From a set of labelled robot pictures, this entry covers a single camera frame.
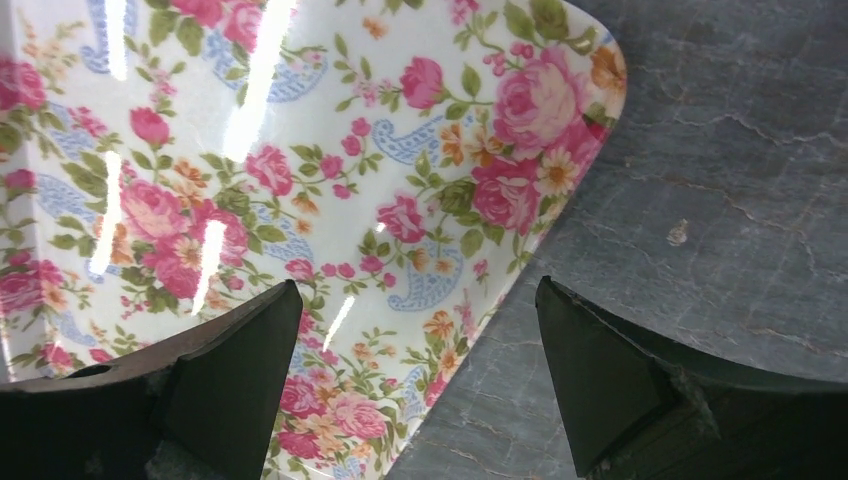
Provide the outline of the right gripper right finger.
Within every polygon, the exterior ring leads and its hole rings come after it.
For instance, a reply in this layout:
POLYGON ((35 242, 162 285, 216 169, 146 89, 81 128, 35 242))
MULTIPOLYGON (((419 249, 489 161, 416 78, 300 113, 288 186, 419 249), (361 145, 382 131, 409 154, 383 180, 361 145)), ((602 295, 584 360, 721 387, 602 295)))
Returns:
POLYGON ((704 353, 550 277, 535 306, 578 477, 846 477, 845 384, 704 353))

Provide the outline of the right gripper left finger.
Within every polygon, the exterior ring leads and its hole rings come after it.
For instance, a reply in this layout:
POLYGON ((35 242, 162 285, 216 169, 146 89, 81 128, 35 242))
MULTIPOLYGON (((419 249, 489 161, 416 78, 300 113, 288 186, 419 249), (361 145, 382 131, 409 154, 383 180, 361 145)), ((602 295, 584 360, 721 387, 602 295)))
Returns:
POLYGON ((261 475, 303 302, 287 280, 218 318, 62 378, 1 388, 5 479, 150 479, 184 452, 261 475))

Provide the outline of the floral rectangular tray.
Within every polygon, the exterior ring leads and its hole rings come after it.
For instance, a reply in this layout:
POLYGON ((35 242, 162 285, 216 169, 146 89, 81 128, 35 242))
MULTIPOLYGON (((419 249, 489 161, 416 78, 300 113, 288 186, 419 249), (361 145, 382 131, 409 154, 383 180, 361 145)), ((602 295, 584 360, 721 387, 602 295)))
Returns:
POLYGON ((294 280, 264 479, 382 479, 617 123, 564 1, 5 1, 1 378, 294 280))

